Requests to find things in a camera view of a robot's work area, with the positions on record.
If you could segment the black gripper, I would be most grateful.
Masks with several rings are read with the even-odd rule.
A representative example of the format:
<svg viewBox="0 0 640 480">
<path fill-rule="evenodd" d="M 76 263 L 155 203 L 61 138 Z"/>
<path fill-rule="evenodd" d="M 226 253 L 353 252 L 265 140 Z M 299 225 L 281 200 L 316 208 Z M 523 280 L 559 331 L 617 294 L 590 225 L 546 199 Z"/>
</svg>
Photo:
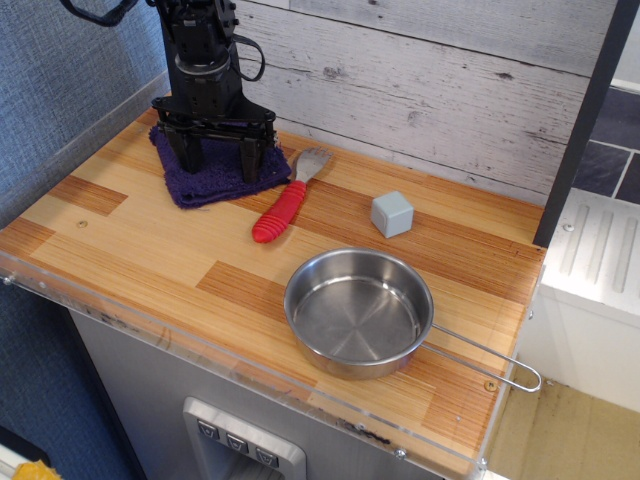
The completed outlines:
<svg viewBox="0 0 640 480">
<path fill-rule="evenodd" d="M 154 99 L 152 106 L 181 168 L 190 174 L 201 170 L 198 138 L 240 142 L 243 180 L 255 183 L 265 147 L 276 141 L 275 113 L 244 96 L 242 79 L 232 68 L 195 76 L 172 66 L 169 79 L 171 94 Z"/>
</svg>

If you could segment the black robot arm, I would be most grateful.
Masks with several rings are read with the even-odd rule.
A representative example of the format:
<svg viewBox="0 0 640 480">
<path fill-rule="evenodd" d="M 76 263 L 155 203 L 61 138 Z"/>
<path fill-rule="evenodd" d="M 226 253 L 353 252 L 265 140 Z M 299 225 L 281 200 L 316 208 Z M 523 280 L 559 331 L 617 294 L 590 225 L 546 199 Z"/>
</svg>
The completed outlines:
<svg viewBox="0 0 640 480">
<path fill-rule="evenodd" d="M 256 49 L 234 32 L 239 24 L 232 1 L 156 1 L 162 25 L 171 94 L 152 102 L 158 129 L 183 170 L 196 173 L 204 162 L 201 141 L 239 146 L 243 179 L 257 180 L 265 151 L 275 145 L 276 114 L 247 99 L 244 82 L 261 79 L 242 73 L 237 46 Z"/>
</svg>

